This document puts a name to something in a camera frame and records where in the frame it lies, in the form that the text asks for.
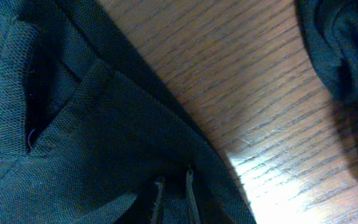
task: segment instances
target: fabric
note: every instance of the fabric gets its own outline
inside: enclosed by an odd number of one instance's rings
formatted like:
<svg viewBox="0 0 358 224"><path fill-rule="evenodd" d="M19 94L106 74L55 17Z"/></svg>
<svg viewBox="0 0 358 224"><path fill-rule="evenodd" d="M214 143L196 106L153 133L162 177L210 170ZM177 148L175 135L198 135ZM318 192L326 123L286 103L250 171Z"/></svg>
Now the fabric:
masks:
<svg viewBox="0 0 358 224"><path fill-rule="evenodd" d="M0 0L0 223L114 222L255 223L96 2Z"/></svg>
<svg viewBox="0 0 358 224"><path fill-rule="evenodd" d="M358 1L298 0L305 45L333 96L358 103Z"/></svg>

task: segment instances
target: teal fabric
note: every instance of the teal fabric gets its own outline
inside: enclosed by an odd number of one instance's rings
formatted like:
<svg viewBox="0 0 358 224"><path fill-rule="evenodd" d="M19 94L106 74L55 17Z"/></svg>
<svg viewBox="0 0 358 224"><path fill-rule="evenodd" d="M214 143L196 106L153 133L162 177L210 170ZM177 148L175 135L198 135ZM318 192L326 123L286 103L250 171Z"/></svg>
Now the teal fabric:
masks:
<svg viewBox="0 0 358 224"><path fill-rule="evenodd" d="M94 1L0 0L0 223L191 220L255 223L108 16Z"/></svg>

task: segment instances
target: wooden surface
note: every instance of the wooden surface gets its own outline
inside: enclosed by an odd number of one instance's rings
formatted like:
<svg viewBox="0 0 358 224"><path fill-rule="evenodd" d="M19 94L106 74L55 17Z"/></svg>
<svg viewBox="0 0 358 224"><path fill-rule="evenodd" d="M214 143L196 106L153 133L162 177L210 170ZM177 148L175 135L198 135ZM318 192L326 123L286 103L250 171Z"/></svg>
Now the wooden surface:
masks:
<svg viewBox="0 0 358 224"><path fill-rule="evenodd" d="M234 168L258 223L358 223L358 108L316 76L292 0L100 2Z"/></svg>

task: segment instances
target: cloth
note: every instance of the cloth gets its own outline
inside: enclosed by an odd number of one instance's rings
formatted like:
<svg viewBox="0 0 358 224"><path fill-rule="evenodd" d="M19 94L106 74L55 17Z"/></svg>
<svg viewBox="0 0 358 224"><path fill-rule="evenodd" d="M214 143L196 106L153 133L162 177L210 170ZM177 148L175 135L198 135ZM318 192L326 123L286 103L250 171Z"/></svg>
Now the cloth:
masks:
<svg viewBox="0 0 358 224"><path fill-rule="evenodd" d="M94 1L0 0L0 223L255 223Z"/></svg>
<svg viewBox="0 0 358 224"><path fill-rule="evenodd" d="M333 96L358 103L358 1L298 0L306 48Z"/></svg>

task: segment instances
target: brown wood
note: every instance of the brown wood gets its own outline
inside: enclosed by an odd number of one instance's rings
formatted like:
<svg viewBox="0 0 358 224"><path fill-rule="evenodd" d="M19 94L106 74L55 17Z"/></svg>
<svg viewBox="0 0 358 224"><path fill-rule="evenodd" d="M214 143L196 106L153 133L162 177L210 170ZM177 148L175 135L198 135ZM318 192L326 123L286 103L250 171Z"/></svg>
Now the brown wood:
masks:
<svg viewBox="0 0 358 224"><path fill-rule="evenodd" d="M358 109L312 69L293 0L100 0L234 168L258 223L358 223Z"/></svg>

